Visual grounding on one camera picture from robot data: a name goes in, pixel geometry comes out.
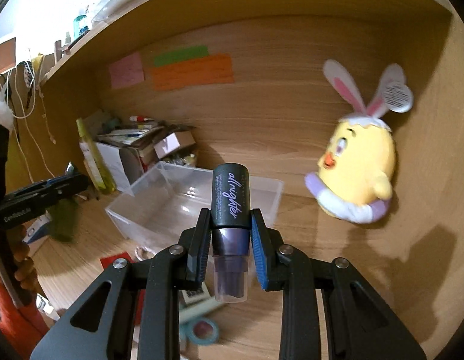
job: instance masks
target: bottle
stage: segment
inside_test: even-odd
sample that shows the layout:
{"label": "bottle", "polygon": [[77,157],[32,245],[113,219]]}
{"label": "bottle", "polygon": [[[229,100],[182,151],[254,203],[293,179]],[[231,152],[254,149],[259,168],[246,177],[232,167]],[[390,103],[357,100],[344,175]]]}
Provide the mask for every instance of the bottle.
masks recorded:
{"label": "bottle", "polygon": [[70,38],[70,32],[67,31],[66,32],[66,38],[64,40],[64,47],[71,44],[72,43],[72,39]]}
{"label": "bottle", "polygon": [[79,14],[73,21],[74,39],[77,39],[84,31],[89,30],[89,21],[87,19],[86,10],[84,8],[79,9]]}
{"label": "bottle", "polygon": [[108,194],[115,191],[116,185],[109,169],[102,160],[102,156],[85,128],[82,119],[77,119],[77,129],[79,130],[79,146],[84,153],[84,158],[89,170],[89,176],[93,179],[94,185],[102,193]]}

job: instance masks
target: red paper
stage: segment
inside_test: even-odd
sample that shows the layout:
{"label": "red paper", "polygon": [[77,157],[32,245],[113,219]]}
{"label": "red paper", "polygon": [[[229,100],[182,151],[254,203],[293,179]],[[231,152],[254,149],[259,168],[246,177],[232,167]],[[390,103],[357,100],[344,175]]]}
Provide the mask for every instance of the red paper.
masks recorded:
{"label": "red paper", "polygon": [[135,52],[109,65],[112,89],[125,88],[144,81],[140,53]]}
{"label": "red paper", "polygon": [[[107,268],[116,259],[126,259],[130,263],[131,262],[133,263],[132,258],[130,257],[130,255],[127,252],[124,252],[124,253],[121,253],[121,254],[117,254],[115,256],[109,256],[109,257],[101,258],[102,268],[103,269]],[[138,300],[138,304],[137,304],[137,312],[135,314],[135,324],[136,325],[140,325],[140,318],[142,316],[142,307],[144,305],[144,296],[145,296],[145,290],[143,289],[139,293],[139,300]]]}

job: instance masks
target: metal screw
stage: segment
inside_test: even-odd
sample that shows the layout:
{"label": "metal screw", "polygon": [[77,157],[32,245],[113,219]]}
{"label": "metal screw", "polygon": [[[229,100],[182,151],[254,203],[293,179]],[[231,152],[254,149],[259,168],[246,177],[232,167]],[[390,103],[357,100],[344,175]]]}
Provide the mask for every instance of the metal screw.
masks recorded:
{"label": "metal screw", "polygon": [[343,257],[339,257],[335,259],[335,265],[337,266],[337,268],[345,269],[349,266],[349,262]]}
{"label": "metal screw", "polygon": [[292,254],[293,253],[293,246],[284,244],[281,245],[278,249],[278,251],[282,254]]}
{"label": "metal screw", "polygon": [[127,260],[126,259],[116,259],[112,265],[114,266],[115,269],[121,269],[124,268],[127,265]]}
{"label": "metal screw", "polygon": [[181,254],[182,252],[183,252],[183,247],[180,245],[172,245],[169,248],[169,253],[173,255],[178,255],[178,254]]}

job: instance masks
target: yellow chick plush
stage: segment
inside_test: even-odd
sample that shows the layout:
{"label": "yellow chick plush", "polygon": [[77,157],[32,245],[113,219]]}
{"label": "yellow chick plush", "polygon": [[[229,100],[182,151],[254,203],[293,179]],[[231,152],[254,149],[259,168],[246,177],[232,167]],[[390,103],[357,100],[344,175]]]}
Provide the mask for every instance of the yellow chick plush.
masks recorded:
{"label": "yellow chick plush", "polygon": [[413,97],[405,86],[403,70],[390,65],[382,74],[374,100],[365,108],[353,78],[337,61],[324,64],[324,74],[356,113],[339,120],[318,172],[305,177],[305,185],[322,209],[331,216],[354,223],[372,223],[389,207],[395,148],[390,128],[380,119],[392,109],[384,98],[389,88],[400,88],[407,102],[396,112],[409,110]]}

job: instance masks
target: top shelf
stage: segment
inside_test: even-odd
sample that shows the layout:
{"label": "top shelf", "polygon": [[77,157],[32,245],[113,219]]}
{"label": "top shelf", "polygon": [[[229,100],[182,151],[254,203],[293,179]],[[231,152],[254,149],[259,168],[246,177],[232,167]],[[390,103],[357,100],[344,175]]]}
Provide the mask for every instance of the top shelf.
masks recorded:
{"label": "top shelf", "polygon": [[156,40],[234,20],[322,15],[383,23],[449,17],[447,0],[133,0],[101,22],[44,76],[112,62]]}

